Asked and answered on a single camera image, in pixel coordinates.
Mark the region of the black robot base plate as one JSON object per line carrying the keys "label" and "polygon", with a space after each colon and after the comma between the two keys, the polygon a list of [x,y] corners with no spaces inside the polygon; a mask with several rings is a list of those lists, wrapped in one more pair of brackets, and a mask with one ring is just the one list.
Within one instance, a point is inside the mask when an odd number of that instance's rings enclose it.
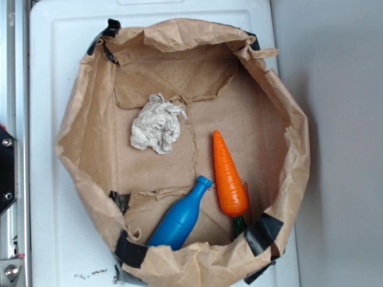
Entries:
{"label": "black robot base plate", "polygon": [[1,124],[1,216],[17,200],[17,140]]}

